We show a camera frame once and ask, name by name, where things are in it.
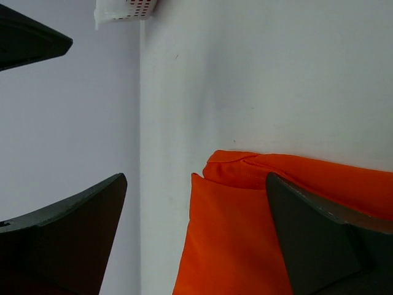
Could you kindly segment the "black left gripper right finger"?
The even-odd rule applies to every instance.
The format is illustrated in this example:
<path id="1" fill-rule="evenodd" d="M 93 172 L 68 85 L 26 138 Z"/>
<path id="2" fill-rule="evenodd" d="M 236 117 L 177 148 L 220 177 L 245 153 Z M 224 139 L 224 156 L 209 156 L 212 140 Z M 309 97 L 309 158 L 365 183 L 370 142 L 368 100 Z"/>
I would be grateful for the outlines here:
<path id="1" fill-rule="evenodd" d="M 392 294 L 392 221 L 269 173 L 267 199 L 294 294 Z"/>

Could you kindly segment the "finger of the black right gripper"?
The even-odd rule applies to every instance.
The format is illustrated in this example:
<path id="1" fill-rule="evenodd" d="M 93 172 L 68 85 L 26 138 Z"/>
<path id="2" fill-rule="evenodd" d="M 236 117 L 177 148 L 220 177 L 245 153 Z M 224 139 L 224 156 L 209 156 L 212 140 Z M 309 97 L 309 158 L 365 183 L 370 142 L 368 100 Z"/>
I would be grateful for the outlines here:
<path id="1" fill-rule="evenodd" d="M 1 5 L 1 71 L 65 55 L 73 40 Z"/>

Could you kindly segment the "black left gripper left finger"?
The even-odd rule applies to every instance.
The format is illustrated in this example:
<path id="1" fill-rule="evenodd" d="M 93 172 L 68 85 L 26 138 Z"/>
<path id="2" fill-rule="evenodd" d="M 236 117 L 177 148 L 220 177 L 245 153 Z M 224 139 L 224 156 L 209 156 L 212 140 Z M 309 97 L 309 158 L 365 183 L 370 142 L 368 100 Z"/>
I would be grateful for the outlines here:
<path id="1" fill-rule="evenodd" d="M 99 294 L 127 189 L 117 173 L 1 222 L 1 294 Z"/>

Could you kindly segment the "orange t shirt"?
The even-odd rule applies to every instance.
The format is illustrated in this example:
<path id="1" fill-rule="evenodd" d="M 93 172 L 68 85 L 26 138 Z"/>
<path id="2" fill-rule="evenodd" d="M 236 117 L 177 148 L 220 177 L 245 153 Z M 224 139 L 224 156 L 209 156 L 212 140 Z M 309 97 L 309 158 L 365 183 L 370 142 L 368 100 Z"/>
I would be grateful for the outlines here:
<path id="1" fill-rule="evenodd" d="M 265 180 L 392 219 L 392 173 L 295 155 L 216 151 L 192 175 L 190 221 L 174 294 L 291 294 Z"/>

